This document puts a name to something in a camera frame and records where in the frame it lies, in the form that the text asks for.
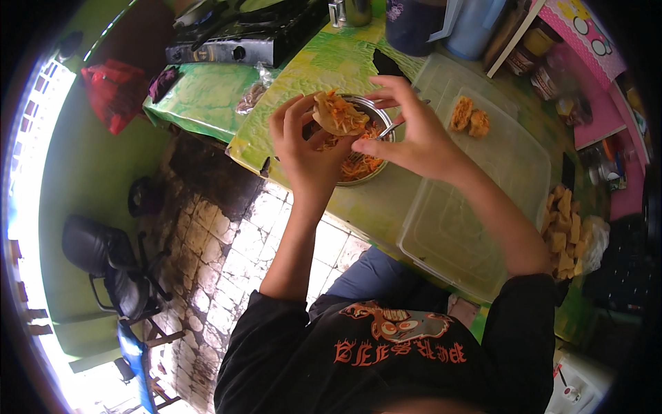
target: dirty floor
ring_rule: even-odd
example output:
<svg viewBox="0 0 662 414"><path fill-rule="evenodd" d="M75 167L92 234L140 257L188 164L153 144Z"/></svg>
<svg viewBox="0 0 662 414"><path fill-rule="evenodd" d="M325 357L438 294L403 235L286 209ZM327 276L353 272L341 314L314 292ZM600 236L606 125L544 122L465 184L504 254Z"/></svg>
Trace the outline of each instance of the dirty floor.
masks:
<svg viewBox="0 0 662 414"><path fill-rule="evenodd" d="M195 168L181 165L187 146L204 152L196 152ZM220 170L232 171L232 176L210 175L219 171L219 162L227 164ZM205 163L209 168L201 170ZM183 329L186 334L151 349L152 376L183 400L160 413L213 413L216 373L230 333L250 293L260 286L285 230L292 195L242 170L222 148L200 146L195 138L180 135L156 177L165 185L164 209L157 217L140 220L139 227L148 233L148 255L164 247L172 251L163 266L162 284L174 298L154 320L167 333ZM215 187L218 182L225 193ZM366 241L325 215L317 226L308 305L368 248Z"/></svg>

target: hand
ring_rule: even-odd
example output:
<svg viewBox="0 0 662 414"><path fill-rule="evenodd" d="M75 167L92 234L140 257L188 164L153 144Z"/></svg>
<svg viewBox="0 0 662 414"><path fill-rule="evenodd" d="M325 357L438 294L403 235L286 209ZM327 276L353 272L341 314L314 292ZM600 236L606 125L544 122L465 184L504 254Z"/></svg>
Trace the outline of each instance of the hand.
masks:
<svg viewBox="0 0 662 414"><path fill-rule="evenodd" d="M381 89L365 97L381 100L379 109L402 107L396 123L405 120L404 141L358 140L352 150L394 162L420 176L453 183L471 159L450 139L429 106L416 96L409 83L399 76L371 76L370 82Z"/></svg>
<svg viewBox="0 0 662 414"><path fill-rule="evenodd" d="M340 178L340 164L351 152L352 142L358 137L346 136L335 148L317 151L330 136L320 130L305 141L303 126L312 121L314 105L312 95L296 96L282 104L269 117L273 148L283 165L297 205L304 205L320 216L326 208Z"/></svg>

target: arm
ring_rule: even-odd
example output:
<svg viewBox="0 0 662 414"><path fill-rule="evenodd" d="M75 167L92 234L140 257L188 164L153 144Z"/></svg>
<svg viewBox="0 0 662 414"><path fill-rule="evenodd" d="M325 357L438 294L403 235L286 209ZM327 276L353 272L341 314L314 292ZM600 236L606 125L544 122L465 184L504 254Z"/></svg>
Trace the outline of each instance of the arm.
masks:
<svg viewBox="0 0 662 414"><path fill-rule="evenodd" d="M547 246L536 228L501 188L455 145L434 112L418 99L409 84L395 76L375 76L371 81L383 88L366 98L380 99L378 108L402 107L402 117L407 120L405 138L395 143L359 140L353 143L352 149L452 184L496 240L511 276L550 273Z"/></svg>
<svg viewBox="0 0 662 414"><path fill-rule="evenodd" d="M312 121L307 110L313 95L290 99L269 118L273 147L294 195L281 244L260 285L260 293L274 299L306 300L315 229L340 177L340 164L357 138L345 137L325 152L316 150L330 136L324 130L305 141L301 129Z"/></svg>

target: plastic bag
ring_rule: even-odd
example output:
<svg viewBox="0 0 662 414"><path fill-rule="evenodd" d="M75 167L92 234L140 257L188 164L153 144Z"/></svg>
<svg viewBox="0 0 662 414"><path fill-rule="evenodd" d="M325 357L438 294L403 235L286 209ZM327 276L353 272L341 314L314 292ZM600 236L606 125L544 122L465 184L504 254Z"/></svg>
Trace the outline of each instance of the plastic bag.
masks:
<svg viewBox="0 0 662 414"><path fill-rule="evenodd" d="M262 62L258 62L258 64L255 65L255 69L260 73L260 78L244 90L244 94L235 109L235 112L242 115L246 115L253 110L262 95L264 95L269 86L273 83L271 72L264 67Z"/></svg>
<svg viewBox="0 0 662 414"><path fill-rule="evenodd" d="M582 223L582 233L588 233L587 249L577 261L575 274L589 274L600 268L602 255L609 246L609 224L602 218L590 216Z"/></svg>
<svg viewBox="0 0 662 414"><path fill-rule="evenodd" d="M101 122L114 135L136 116L147 96L148 83L140 68L108 59L81 69L85 94Z"/></svg>

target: purple cloth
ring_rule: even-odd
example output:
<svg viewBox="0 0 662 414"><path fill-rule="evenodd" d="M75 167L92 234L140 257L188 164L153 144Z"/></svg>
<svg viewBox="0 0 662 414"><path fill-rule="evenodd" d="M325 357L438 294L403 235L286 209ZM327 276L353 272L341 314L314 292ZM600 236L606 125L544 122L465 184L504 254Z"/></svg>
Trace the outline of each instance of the purple cloth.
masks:
<svg viewBox="0 0 662 414"><path fill-rule="evenodd" d="M149 95L152 98L152 102L159 103L177 79L179 79L179 70L175 66L161 71L150 84Z"/></svg>

